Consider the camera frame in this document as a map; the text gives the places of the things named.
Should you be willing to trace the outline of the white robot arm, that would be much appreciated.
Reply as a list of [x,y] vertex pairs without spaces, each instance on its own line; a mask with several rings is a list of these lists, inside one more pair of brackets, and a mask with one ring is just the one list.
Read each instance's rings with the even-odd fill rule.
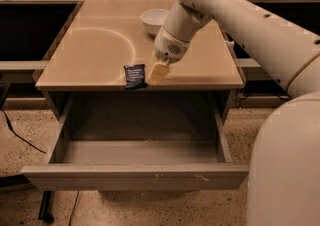
[[154,44],[148,82],[161,82],[210,20],[287,92],[261,126],[248,180],[247,226],[320,226],[318,35],[246,0],[176,0]]

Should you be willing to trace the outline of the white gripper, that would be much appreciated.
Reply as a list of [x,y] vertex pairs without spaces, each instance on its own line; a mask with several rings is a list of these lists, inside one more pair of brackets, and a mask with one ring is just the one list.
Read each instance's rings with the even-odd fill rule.
[[[171,36],[164,27],[161,27],[154,41],[154,51],[151,54],[150,64],[154,64],[156,58],[169,64],[180,61],[190,46],[189,42],[179,41]],[[170,66],[162,62],[156,62],[149,74],[148,83],[157,85],[170,72]]]

